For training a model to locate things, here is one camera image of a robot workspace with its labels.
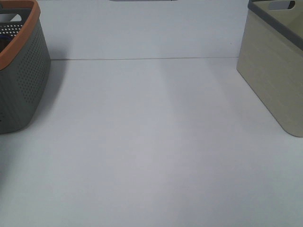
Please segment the beige basket grey rim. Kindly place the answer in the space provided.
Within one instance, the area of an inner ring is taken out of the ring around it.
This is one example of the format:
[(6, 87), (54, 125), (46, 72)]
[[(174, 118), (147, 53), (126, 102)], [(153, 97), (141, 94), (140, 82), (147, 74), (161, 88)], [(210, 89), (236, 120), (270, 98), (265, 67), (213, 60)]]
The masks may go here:
[(237, 71), (282, 129), (303, 136), (303, 2), (250, 0)]

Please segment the brown towel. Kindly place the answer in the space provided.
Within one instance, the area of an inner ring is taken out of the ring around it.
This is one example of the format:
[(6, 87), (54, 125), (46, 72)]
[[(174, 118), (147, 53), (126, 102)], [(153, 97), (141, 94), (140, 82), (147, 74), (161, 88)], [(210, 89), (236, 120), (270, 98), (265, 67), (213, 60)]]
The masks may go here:
[(0, 39), (0, 52), (2, 52), (10, 43), (10, 40)]

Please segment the grey perforated basket orange rim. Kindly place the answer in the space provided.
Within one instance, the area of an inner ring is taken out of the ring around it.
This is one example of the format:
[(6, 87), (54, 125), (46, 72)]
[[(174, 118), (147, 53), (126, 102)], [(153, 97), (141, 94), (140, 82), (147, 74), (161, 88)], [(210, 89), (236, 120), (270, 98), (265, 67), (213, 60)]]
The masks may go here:
[(2, 0), (0, 13), (21, 17), (0, 24), (0, 39), (12, 38), (0, 52), (0, 132), (6, 134), (27, 127), (32, 120), (48, 81), (51, 59), (36, 0)]

